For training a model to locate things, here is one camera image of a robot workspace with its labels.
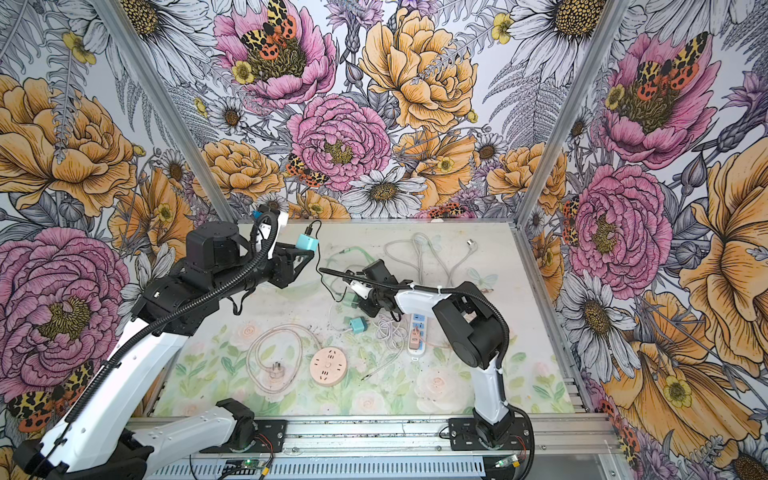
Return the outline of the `white blue power strip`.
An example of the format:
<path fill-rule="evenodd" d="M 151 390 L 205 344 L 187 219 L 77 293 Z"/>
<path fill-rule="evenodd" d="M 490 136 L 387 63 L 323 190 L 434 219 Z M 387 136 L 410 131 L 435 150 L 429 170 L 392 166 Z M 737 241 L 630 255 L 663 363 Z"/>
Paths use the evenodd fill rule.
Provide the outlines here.
<path fill-rule="evenodd" d="M 413 357 L 423 356 L 426 351 L 427 318 L 420 314 L 408 314 L 407 350 Z"/>

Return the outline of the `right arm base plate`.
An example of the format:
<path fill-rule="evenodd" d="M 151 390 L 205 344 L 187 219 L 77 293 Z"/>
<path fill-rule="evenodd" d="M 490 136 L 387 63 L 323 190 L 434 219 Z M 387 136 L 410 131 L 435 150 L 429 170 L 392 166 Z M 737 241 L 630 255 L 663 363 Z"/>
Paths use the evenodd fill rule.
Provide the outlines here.
<path fill-rule="evenodd" d="M 452 451 L 522 451 L 533 447 L 531 422 L 522 417 L 496 424 L 474 417 L 448 419 L 448 439 Z"/>

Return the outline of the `teal green charger plug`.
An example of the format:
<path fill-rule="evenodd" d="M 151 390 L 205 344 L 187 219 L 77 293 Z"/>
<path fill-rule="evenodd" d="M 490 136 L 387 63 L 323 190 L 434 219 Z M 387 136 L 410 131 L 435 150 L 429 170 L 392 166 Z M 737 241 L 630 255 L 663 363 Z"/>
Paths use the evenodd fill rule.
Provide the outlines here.
<path fill-rule="evenodd" d="M 319 247 L 319 240 L 310 234 L 301 234 L 298 237 L 295 246 L 300 250 L 316 252 Z"/>

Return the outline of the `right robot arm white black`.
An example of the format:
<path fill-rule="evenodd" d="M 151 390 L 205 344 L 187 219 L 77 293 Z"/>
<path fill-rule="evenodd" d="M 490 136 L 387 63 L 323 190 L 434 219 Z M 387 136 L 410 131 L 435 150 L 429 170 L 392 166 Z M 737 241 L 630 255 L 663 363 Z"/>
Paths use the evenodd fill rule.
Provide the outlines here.
<path fill-rule="evenodd" d="M 396 320 L 421 315 L 438 322 L 453 352 L 470 369 L 476 435 L 483 446 L 500 447 L 515 419 L 502 369 L 510 332 L 485 294 L 470 281 L 457 287 L 398 281 L 381 260 L 359 273 L 347 270 L 336 275 L 359 297 L 359 308 L 369 316 L 387 311 Z"/>

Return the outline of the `pink charger plug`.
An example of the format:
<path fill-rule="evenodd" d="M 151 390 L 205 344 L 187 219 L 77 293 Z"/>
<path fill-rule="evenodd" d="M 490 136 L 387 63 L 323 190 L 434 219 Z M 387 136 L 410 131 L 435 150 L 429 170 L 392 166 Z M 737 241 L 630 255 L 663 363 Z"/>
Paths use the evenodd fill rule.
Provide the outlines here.
<path fill-rule="evenodd" d="M 408 348 L 412 351 L 419 351 L 421 349 L 421 331 L 419 328 L 412 328 L 410 331 Z"/>

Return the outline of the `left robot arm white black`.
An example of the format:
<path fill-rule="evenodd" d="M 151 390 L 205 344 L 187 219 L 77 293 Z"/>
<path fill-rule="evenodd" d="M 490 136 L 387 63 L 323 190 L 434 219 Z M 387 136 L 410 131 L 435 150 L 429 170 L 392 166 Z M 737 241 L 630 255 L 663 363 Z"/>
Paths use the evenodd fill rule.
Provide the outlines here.
<path fill-rule="evenodd" d="M 260 214 L 248 237 L 224 221 L 190 232 L 185 258 L 148 284 L 133 307 L 133 334 L 42 439 L 17 448 L 14 462 L 41 479 L 142 479 L 198 451 L 250 448 L 257 437 L 254 414 L 233 399 L 160 433 L 130 431 L 126 424 L 160 371 L 222 300 L 247 297 L 263 283 L 284 288 L 313 260 L 318 241 L 310 228 L 294 244 L 278 241 L 286 221 L 284 214 Z"/>

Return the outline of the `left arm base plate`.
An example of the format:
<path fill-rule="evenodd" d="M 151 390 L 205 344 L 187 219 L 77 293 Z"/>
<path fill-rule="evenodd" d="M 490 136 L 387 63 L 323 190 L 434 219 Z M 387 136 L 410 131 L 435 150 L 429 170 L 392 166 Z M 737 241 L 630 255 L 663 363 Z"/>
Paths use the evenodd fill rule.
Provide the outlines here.
<path fill-rule="evenodd" d="M 201 453 L 281 453 L 286 440 L 287 420 L 282 419 L 256 419 L 253 422 L 250 435 L 245 442 L 236 446 L 234 444 L 208 447 Z"/>

